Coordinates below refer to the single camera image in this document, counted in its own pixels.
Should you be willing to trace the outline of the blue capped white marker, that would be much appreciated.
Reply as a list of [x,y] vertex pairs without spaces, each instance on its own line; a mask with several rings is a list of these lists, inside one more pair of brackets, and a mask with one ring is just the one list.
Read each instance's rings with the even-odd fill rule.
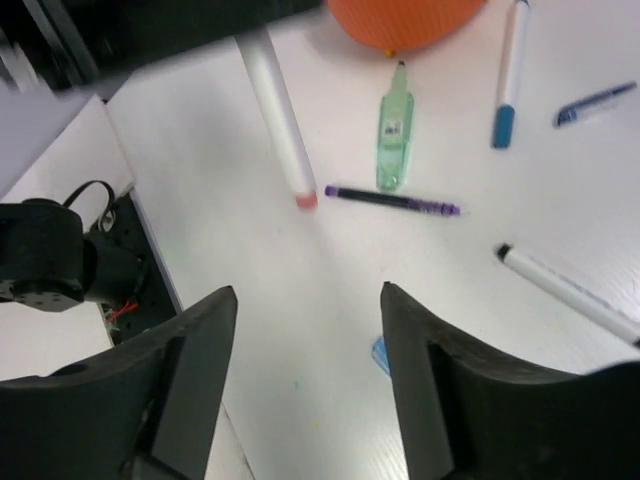
[[530,3],[519,0],[507,13],[491,140],[494,149],[511,144],[530,11]]

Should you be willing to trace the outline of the green correction tape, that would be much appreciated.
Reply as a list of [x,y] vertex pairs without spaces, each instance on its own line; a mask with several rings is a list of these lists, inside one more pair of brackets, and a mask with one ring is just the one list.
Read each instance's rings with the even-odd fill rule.
[[376,185],[380,191],[396,191],[404,182],[413,112],[406,64],[399,61],[380,104],[376,156]]

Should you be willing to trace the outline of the blue pen cap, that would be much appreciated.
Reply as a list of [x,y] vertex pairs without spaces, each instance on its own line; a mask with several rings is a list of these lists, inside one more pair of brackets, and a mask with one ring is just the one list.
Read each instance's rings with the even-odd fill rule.
[[562,106],[557,112],[553,126],[562,128],[592,116],[613,105],[620,97],[638,88],[636,81],[605,89]]

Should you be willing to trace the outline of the purple pen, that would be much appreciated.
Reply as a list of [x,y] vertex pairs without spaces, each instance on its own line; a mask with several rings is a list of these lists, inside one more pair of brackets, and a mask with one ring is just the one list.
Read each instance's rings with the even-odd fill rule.
[[343,200],[382,205],[441,217],[456,217],[460,216],[462,213],[461,208],[452,203],[422,200],[413,197],[390,195],[332,185],[326,186],[324,193],[330,198],[340,198]]

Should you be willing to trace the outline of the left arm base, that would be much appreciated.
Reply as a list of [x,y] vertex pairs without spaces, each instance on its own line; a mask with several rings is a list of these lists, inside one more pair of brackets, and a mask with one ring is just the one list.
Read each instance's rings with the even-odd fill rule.
[[179,306],[132,192],[118,197],[107,182],[90,180],[63,206],[70,208],[94,184],[105,188],[107,204],[84,234],[84,300],[98,305],[118,345],[171,319]]

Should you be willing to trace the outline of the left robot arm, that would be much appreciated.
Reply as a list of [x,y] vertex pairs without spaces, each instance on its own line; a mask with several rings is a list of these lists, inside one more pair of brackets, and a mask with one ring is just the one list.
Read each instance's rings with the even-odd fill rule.
[[[136,69],[317,8],[314,1],[5,1],[1,78],[56,93]],[[1,208],[1,299],[45,312],[83,302],[130,306],[146,264],[107,239],[108,202],[85,232],[72,201]]]

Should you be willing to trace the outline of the orange round container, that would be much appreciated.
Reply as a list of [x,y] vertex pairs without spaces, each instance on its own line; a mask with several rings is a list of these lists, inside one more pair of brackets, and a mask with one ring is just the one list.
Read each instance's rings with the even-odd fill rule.
[[485,0],[329,0],[341,28],[356,42],[384,52],[432,45],[468,24]]

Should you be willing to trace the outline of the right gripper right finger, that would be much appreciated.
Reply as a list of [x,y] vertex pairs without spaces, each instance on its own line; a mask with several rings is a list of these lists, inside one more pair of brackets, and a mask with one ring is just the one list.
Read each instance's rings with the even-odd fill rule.
[[500,351],[399,286],[380,297],[412,479],[635,479],[639,365],[578,375]]

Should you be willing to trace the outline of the red capped white marker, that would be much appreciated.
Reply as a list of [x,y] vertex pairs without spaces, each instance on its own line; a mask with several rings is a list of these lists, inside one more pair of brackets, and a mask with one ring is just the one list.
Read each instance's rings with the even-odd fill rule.
[[236,38],[277,159],[296,205],[317,207],[317,187],[280,64],[265,27]]

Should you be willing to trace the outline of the black capped white marker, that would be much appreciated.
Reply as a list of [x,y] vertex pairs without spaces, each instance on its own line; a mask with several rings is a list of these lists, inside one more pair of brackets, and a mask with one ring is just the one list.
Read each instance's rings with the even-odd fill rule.
[[503,243],[496,257],[509,269],[626,344],[639,348],[639,321],[528,251]]

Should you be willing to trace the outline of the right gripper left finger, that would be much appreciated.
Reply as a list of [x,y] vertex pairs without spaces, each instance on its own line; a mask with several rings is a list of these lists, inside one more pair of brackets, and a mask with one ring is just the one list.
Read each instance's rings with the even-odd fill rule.
[[204,478],[236,316],[223,287],[49,376],[2,382],[2,478]]

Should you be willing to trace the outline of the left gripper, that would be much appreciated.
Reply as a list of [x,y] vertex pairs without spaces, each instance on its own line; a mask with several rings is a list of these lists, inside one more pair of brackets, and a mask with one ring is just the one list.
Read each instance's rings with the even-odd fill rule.
[[16,0],[1,4],[1,80],[64,92],[320,7],[320,2]]

